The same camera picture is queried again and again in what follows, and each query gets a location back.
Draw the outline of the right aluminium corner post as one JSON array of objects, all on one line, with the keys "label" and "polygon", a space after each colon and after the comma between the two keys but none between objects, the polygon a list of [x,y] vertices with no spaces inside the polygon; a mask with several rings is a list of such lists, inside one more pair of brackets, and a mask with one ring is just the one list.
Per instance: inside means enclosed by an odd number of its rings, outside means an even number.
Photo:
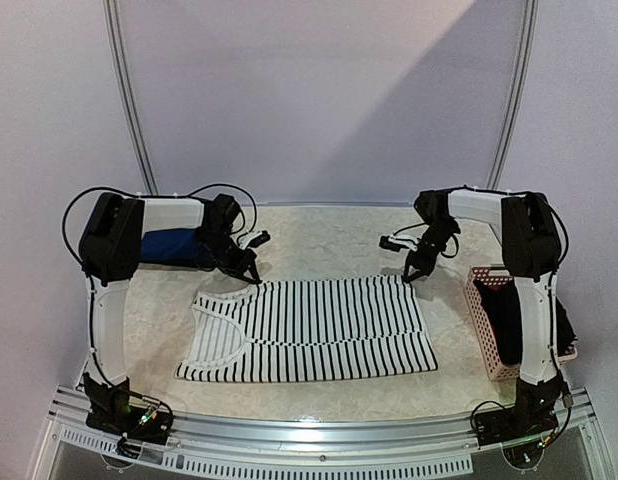
[{"label": "right aluminium corner post", "polygon": [[514,136],[518,114],[521,108],[526,77],[532,53],[539,2],[523,2],[519,38],[516,47],[512,77],[507,97],[505,116],[500,130],[492,166],[487,177],[486,187],[497,189],[505,167],[506,158]]}]

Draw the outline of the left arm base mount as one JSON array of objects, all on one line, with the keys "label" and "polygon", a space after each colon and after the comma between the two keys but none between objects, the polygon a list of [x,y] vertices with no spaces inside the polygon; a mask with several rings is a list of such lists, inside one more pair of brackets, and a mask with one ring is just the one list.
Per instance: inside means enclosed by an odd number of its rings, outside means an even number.
[{"label": "left arm base mount", "polygon": [[86,425],[123,439],[166,445],[174,421],[173,410],[163,401],[118,385],[98,383],[88,373],[82,378],[90,409]]}]

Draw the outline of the black garment in basket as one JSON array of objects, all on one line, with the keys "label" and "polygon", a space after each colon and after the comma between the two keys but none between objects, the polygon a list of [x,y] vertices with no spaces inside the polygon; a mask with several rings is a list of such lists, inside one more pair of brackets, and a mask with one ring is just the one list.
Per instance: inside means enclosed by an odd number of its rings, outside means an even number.
[{"label": "black garment in basket", "polygon": [[[520,301],[514,281],[489,286],[474,279],[473,285],[494,333],[500,360],[506,366],[518,365],[522,360],[523,341]],[[574,347],[577,336],[559,299],[556,300],[556,314],[558,355],[564,356]]]}]

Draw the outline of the folded blue garment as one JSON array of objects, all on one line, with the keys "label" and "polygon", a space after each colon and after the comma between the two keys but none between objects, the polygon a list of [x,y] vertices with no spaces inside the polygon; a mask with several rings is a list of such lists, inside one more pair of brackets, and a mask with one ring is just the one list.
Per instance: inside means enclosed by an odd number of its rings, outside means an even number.
[{"label": "folded blue garment", "polygon": [[216,262],[194,229],[148,231],[141,240],[140,262],[211,271]]}]

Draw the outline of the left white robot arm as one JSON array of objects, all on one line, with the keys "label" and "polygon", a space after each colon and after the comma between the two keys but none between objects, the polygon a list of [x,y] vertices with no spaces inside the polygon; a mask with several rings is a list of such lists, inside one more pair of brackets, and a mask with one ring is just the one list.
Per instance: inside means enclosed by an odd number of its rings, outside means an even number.
[{"label": "left white robot arm", "polygon": [[231,195],[138,196],[102,188],[78,245],[88,289],[89,360],[99,385],[127,381],[123,315],[130,281],[140,264],[218,270],[257,284],[255,250],[265,230],[238,232],[243,211]]}]

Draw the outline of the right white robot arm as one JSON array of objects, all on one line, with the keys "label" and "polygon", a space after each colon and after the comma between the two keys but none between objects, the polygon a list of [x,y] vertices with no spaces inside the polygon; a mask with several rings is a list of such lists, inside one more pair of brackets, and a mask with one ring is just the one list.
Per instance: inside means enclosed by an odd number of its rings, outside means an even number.
[{"label": "right white robot arm", "polygon": [[558,375],[555,283],[563,249],[546,197],[536,192],[496,192],[470,187],[425,190],[414,201],[427,230],[410,248],[402,278],[410,283],[432,273],[457,221],[499,229],[501,257],[513,277],[521,313],[522,359],[519,378],[546,384]]}]

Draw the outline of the left aluminium corner post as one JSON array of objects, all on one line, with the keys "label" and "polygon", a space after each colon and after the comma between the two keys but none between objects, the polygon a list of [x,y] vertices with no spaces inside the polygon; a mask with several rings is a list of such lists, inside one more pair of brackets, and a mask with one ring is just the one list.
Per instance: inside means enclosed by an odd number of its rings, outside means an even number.
[{"label": "left aluminium corner post", "polygon": [[140,176],[145,190],[150,194],[156,194],[158,192],[158,186],[150,162],[133,91],[123,39],[119,2],[115,0],[104,0],[103,10],[123,114]]}]

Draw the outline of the black white striped tank top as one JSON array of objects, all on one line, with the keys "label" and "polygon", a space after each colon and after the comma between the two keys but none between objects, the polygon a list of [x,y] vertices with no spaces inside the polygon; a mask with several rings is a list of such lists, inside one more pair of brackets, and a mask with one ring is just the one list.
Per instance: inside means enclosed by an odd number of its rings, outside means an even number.
[{"label": "black white striped tank top", "polygon": [[201,292],[175,371],[191,382],[297,383],[435,371],[412,287],[397,276],[289,280]]}]

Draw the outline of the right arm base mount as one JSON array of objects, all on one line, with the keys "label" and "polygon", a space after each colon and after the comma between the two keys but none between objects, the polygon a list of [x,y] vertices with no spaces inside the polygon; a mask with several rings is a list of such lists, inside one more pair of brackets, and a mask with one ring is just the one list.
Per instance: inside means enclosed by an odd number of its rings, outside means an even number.
[{"label": "right arm base mount", "polygon": [[566,430],[571,420],[573,397],[561,378],[539,385],[516,381],[515,402],[511,407],[483,401],[470,414],[470,426],[480,446],[549,435],[538,441],[546,449]]}]

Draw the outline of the pink perforated laundry basket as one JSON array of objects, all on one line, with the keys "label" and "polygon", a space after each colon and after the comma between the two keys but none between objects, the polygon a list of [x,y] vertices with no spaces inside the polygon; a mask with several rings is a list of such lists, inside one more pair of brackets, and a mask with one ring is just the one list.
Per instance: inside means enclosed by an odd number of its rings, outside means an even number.
[{"label": "pink perforated laundry basket", "polygon": [[[518,365],[506,366],[500,360],[494,333],[473,285],[474,279],[489,286],[514,281],[520,301],[523,341],[522,360]],[[464,294],[490,380],[520,378],[528,384],[539,385],[553,380],[565,362],[577,357],[575,345],[567,355],[558,355],[556,286],[557,274],[554,271],[532,278],[512,276],[503,267],[470,269]]]}]

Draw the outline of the aluminium front rail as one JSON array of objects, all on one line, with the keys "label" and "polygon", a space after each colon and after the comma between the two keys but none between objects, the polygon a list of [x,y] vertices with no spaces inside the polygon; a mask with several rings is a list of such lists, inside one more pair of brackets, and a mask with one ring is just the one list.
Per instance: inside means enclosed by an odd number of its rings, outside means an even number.
[{"label": "aluminium front rail", "polygon": [[179,412],[165,445],[132,458],[90,429],[87,398],[59,388],[34,479],[611,479],[614,467],[585,390],[559,409],[560,437],[480,443],[468,414],[397,421],[233,419]]}]

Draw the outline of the aluminium corner post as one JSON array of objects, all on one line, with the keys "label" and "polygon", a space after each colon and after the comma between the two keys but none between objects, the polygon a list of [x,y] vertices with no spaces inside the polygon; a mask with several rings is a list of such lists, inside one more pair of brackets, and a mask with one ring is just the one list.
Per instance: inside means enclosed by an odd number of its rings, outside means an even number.
[{"label": "aluminium corner post", "polygon": [[150,162],[133,91],[123,39],[119,2],[115,0],[104,0],[103,10],[123,114],[140,176],[145,190],[150,194],[156,194],[158,192],[158,186]]},{"label": "aluminium corner post", "polygon": [[505,116],[500,130],[492,166],[487,177],[486,187],[497,189],[505,167],[506,158],[514,136],[518,114],[521,108],[526,77],[532,53],[539,2],[523,2],[519,38],[516,47],[512,77],[507,97]]}]

